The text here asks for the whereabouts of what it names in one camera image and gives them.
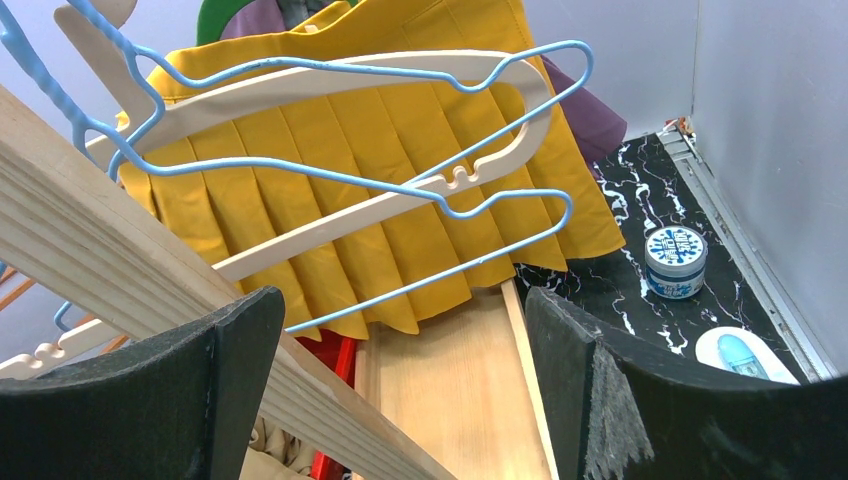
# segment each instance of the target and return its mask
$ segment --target black marble surface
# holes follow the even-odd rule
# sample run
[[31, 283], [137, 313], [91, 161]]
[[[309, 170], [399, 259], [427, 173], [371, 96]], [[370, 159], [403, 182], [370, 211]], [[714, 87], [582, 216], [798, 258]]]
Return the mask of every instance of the black marble surface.
[[[692, 359], [695, 342], [707, 330], [744, 328], [760, 336], [798, 381], [806, 381], [656, 135], [624, 143], [595, 173], [627, 246], [600, 258], [570, 260], [569, 272], [518, 265], [522, 303], [531, 286], [547, 287], [600, 319]], [[666, 225], [690, 227], [709, 244], [704, 288], [686, 300], [660, 298], [645, 281], [645, 238]]]

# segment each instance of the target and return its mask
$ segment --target blue and white jar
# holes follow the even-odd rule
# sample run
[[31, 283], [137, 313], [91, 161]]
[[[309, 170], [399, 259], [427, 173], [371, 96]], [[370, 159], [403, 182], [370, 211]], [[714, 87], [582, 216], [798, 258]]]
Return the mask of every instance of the blue and white jar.
[[691, 228], [660, 228], [645, 242], [645, 263], [654, 293], [673, 300], [691, 297], [704, 286], [707, 242]]

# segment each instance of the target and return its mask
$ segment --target beige cloth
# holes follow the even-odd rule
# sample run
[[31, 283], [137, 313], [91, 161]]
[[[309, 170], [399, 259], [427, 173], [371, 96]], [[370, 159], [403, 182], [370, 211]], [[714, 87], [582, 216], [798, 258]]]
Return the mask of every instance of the beige cloth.
[[240, 480], [311, 480], [315, 449], [256, 417]]

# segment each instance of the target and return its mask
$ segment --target white lid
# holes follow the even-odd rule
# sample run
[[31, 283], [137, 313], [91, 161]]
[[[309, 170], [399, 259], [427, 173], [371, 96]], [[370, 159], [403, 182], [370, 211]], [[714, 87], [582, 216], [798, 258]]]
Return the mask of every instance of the white lid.
[[689, 275], [706, 263], [707, 242], [691, 228], [678, 225], [662, 227], [648, 235], [645, 261], [661, 275]]

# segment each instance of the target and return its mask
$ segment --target jar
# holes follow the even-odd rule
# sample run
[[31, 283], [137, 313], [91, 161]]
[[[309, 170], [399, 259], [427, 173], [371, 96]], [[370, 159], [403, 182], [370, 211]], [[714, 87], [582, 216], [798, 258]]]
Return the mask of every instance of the jar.
[[691, 297], [704, 286], [707, 242], [691, 228], [660, 228], [645, 241], [645, 264], [654, 293], [673, 300]]

